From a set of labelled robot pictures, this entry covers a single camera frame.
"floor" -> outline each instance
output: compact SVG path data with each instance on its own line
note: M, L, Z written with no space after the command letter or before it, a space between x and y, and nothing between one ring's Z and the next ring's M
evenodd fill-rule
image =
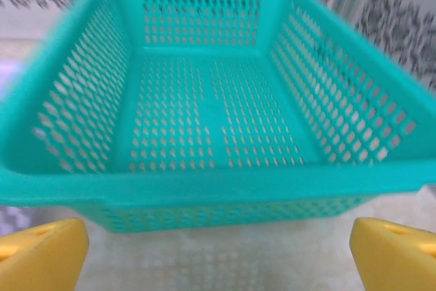
M35 45L0 42L0 60L22 61ZM363 291L348 245L355 218L436 231L435 211L424 187L331 219L147 234L110 234L85 220L91 244L76 289ZM33 223L74 216L65 208L38 209Z

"yellow plastic piece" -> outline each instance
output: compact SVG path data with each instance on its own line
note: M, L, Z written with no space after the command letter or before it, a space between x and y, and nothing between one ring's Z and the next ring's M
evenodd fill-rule
M88 245L80 219L0 237L0 290L73 291Z
M358 218L350 247L366 291L436 290L436 234Z

